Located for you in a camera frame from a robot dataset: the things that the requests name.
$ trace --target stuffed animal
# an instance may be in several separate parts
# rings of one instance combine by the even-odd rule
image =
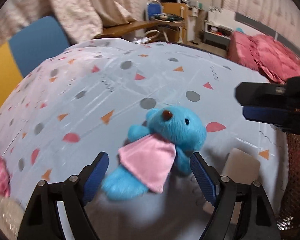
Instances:
[[[151,109],[146,121],[146,126],[130,127],[130,143],[118,151],[119,167],[102,182],[110,200],[128,200],[149,190],[162,193],[173,164],[182,174],[191,173],[190,155],[207,137],[200,118],[181,106]]]

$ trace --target blue teddy bear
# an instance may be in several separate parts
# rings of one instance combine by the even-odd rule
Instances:
[[[176,148],[174,165],[184,175],[191,173],[190,154],[201,149],[207,137],[206,128],[200,118],[190,109],[181,106],[169,106],[163,109],[151,109],[146,114],[146,126],[132,125],[128,131],[128,140],[135,142],[150,134],[160,134],[173,143]],[[122,164],[107,176],[101,189],[110,200],[128,200],[148,192],[141,183]]]

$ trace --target metal screw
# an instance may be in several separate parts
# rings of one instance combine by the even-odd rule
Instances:
[[[230,181],[230,178],[228,176],[222,176],[221,177],[221,180],[225,183],[229,182]]]
[[[40,187],[42,187],[44,184],[46,184],[46,181],[44,179],[42,179],[38,182],[38,186],[40,186]]]
[[[76,182],[78,180],[78,176],[77,175],[72,175],[72,176],[70,176],[69,180],[71,182]]]
[[[286,91],[286,89],[284,87],[276,87],[275,88],[275,92],[277,94],[281,94],[282,95],[285,91]]]
[[[260,183],[259,181],[255,180],[255,181],[253,182],[253,185],[254,185],[255,187],[260,187],[260,186],[261,186],[261,183]]]

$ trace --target brown woven basket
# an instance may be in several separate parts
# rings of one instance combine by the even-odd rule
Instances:
[[[300,239],[300,136],[287,134],[289,177],[277,219],[284,240]]]

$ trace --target pink bandana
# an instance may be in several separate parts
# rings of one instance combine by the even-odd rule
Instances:
[[[150,190],[162,193],[176,157],[176,147],[159,134],[150,134],[119,150],[121,164]]]

